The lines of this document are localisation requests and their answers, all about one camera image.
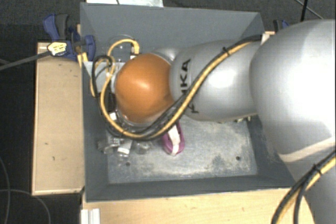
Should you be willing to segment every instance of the gray metal base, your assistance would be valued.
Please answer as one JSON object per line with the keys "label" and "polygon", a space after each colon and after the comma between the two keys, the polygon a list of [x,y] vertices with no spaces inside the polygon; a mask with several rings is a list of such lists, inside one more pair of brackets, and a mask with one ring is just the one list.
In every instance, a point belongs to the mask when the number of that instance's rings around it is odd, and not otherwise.
{"label": "gray metal base", "polygon": [[109,155],[109,183],[135,183],[246,176],[257,174],[249,131],[242,122],[198,122],[186,116],[180,120],[185,149],[176,156],[167,154],[160,139],[144,155],[131,151],[126,163]]}

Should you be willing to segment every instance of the gray bin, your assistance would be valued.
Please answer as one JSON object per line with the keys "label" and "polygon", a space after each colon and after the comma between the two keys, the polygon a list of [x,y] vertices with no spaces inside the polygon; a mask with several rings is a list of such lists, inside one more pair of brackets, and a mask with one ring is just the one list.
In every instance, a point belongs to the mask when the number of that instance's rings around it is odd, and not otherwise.
{"label": "gray bin", "polygon": [[[141,52],[184,48],[217,40],[261,35],[258,13],[81,3],[81,34],[94,35],[96,55],[120,35],[134,37]],[[86,199],[140,199],[289,187],[293,179],[263,134],[258,117],[241,122],[197,122],[182,117],[185,150],[167,155],[156,143],[145,155],[118,166],[115,155],[97,150],[104,122],[83,69]]]}

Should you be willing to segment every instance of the wooden board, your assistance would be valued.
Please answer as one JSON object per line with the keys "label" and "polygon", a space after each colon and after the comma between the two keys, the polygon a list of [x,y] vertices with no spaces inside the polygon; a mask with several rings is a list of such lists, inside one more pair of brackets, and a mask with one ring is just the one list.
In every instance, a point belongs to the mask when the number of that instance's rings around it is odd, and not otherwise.
{"label": "wooden board", "polygon": [[[100,223],[171,224],[241,223],[269,224],[287,189],[189,197],[83,202],[83,209],[100,209]],[[300,223],[313,224],[306,200],[302,201]],[[293,207],[281,223],[293,223]]]}
{"label": "wooden board", "polygon": [[[46,51],[44,43],[38,52]],[[36,64],[33,195],[78,193],[84,186],[81,75],[78,63]]]}

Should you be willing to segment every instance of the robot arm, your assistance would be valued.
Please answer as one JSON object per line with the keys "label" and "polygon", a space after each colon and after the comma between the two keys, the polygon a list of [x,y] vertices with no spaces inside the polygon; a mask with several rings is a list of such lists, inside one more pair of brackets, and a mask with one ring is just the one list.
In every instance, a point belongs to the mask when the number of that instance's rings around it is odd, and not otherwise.
{"label": "robot arm", "polygon": [[[334,20],[293,25],[262,46],[161,49],[126,62],[115,76],[118,118],[127,126],[119,132],[131,138],[156,138],[182,113],[216,122],[258,114],[295,180],[335,149]],[[334,170],[307,193],[316,223],[334,223],[335,193]]]}

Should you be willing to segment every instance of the black floor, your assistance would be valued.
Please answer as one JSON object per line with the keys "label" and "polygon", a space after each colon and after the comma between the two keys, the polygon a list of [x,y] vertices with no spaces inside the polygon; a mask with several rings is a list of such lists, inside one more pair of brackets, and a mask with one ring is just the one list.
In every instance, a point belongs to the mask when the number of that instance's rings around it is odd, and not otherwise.
{"label": "black floor", "polygon": [[[0,59],[14,61],[35,53],[37,40],[46,39],[41,24],[50,13],[67,13],[79,22],[79,3],[84,0],[0,0]],[[260,12],[267,30],[273,19],[297,23],[301,5],[294,0],[164,0],[165,6],[197,7]],[[335,19],[335,0],[309,0],[323,18]],[[316,15],[307,11],[306,19]],[[12,189],[30,191],[34,119],[34,64],[0,71],[0,157],[8,171]],[[0,168],[0,223],[5,220],[7,193]],[[8,223],[48,223],[39,201],[26,194],[12,193]],[[79,195],[43,197],[51,222],[78,223]]]}

